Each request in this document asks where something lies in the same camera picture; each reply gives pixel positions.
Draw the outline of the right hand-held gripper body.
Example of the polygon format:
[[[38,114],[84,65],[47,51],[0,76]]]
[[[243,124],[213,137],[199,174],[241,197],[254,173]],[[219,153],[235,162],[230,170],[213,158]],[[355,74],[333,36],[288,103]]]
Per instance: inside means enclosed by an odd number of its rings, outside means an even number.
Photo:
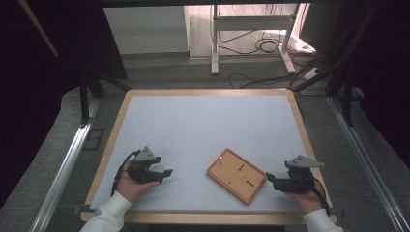
[[[297,156],[287,161],[291,162],[292,169],[288,171],[289,181],[285,192],[297,194],[306,194],[315,186],[311,168],[325,166],[323,162],[304,156]]]

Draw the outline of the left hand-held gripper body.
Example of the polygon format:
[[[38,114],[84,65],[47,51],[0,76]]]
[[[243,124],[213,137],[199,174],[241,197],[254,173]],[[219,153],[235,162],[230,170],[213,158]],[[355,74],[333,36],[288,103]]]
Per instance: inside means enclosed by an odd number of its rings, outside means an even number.
[[[162,173],[151,171],[153,160],[156,158],[154,153],[145,146],[142,150],[132,153],[134,158],[127,170],[129,176],[139,184],[163,181]]]

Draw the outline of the wooden photo frame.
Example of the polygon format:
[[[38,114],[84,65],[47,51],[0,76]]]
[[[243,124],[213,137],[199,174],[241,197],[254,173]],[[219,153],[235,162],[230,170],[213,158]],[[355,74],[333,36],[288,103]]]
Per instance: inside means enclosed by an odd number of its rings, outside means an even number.
[[[266,174],[230,149],[208,167],[207,175],[249,205],[267,180]]]

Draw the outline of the person's right hand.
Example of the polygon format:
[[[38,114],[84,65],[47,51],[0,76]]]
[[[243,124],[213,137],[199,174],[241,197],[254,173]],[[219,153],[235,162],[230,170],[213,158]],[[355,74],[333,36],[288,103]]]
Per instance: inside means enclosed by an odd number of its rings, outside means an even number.
[[[304,214],[309,214],[311,212],[324,209],[322,201],[313,191],[306,194],[287,192],[286,195],[296,201]]]

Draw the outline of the person's left hand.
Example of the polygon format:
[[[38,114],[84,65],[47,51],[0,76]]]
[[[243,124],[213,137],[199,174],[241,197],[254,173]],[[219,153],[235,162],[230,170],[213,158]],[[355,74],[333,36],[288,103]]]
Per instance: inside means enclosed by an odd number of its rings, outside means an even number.
[[[157,187],[159,182],[150,182],[146,184],[139,184],[135,182],[128,174],[127,170],[132,160],[129,159],[123,166],[121,171],[116,191],[119,192],[129,202],[134,202],[136,198],[143,192]]]

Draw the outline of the black metal stand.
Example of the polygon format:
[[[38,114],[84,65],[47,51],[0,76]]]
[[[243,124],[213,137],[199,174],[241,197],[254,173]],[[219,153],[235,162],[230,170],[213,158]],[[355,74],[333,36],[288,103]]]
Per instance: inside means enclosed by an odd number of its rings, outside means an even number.
[[[80,105],[81,105],[81,126],[84,128],[91,120],[88,92],[91,92],[94,98],[100,99],[104,96],[104,88],[102,80],[107,81],[109,84],[128,92],[131,88],[120,82],[119,80],[109,77],[102,73],[97,73],[93,76],[83,75],[80,78]]]
[[[340,89],[343,89],[341,115],[342,119],[352,126],[351,122],[351,101],[352,101],[352,80],[349,75],[348,65],[351,63],[355,49],[361,42],[368,26],[376,15],[380,4],[378,0],[349,0],[351,3],[362,3],[355,19],[349,24],[342,35],[330,46],[325,53],[327,67],[309,80],[303,80],[302,74],[308,71],[319,59],[313,58],[306,65],[302,66],[292,77],[288,89],[292,92],[301,92],[307,87],[329,77],[329,82],[325,87],[325,94],[334,97]]]

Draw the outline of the white power strip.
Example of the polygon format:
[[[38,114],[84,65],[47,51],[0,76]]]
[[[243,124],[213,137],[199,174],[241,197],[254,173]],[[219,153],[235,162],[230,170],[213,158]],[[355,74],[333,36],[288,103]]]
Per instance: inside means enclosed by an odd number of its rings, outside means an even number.
[[[319,68],[312,68],[309,72],[304,75],[304,80],[310,80],[317,76],[321,70]]]

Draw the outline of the white cabinet panel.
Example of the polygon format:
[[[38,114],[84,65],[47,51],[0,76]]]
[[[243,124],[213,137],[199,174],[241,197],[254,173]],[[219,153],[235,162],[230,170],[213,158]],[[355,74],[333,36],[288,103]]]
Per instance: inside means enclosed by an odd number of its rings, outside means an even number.
[[[188,52],[188,15],[182,6],[104,8],[119,52]]]

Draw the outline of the dark curtain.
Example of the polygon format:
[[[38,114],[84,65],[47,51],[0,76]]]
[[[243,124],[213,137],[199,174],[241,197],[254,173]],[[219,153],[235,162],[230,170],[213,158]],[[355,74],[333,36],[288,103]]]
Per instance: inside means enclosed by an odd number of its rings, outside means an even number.
[[[410,165],[410,0],[344,0],[341,25],[377,8],[348,63],[368,120]]]
[[[85,74],[127,77],[102,7],[26,0],[55,57],[17,0],[0,0],[0,209],[40,150],[62,97]]]

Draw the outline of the wooden stick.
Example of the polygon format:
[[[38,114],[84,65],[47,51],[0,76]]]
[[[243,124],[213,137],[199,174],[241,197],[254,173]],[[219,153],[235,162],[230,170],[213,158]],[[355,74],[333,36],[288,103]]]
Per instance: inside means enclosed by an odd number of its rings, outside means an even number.
[[[55,56],[58,57],[59,53],[57,49],[55,48],[54,44],[50,40],[49,36],[45,32],[44,28],[42,27],[41,23],[39,22],[38,18],[34,14],[33,10],[29,6],[26,0],[17,0],[18,4],[22,8],[22,10],[26,13],[30,21],[33,23],[34,27],[37,29],[38,33],[44,40],[45,44],[49,48],[50,52]]]

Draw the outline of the aluminium rail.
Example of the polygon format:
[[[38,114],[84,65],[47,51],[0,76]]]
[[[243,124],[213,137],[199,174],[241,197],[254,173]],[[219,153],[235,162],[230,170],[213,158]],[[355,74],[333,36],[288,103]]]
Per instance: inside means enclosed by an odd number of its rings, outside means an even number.
[[[328,97],[327,101],[331,109],[334,111],[342,130],[351,144],[356,157],[359,160],[368,180],[370,181],[376,195],[378,196],[385,212],[392,222],[396,232],[410,232],[410,223],[405,218],[402,210],[397,204],[394,195],[388,189],[385,182],[382,180],[380,173],[377,171],[373,161],[371,160],[367,149],[362,143],[359,136],[352,126],[350,126],[342,115],[342,106],[337,100],[337,97]]]
[[[76,131],[69,150],[60,165],[60,168],[49,188],[36,218],[33,221],[31,228],[29,229],[29,232],[45,232],[48,227],[66,184],[70,179],[76,160],[91,129],[101,102],[101,99],[93,99],[91,101],[90,106],[88,107],[89,118],[84,124],[81,124]]]

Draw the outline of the white metal desk frame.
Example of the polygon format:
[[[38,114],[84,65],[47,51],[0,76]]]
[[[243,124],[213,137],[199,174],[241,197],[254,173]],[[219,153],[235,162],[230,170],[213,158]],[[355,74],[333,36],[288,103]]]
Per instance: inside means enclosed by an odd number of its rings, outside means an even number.
[[[220,31],[254,31],[279,30],[285,31],[283,41],[278,45],[280,57],[289,74],[295,73],[294,65],[289,57],[287,47],[296,22],[300,4],[296,4],[290,15],[246,15],[246,16],[218,16],[218,6],[212,6],[212,53],[211,73],[219,73],[218,32]]]

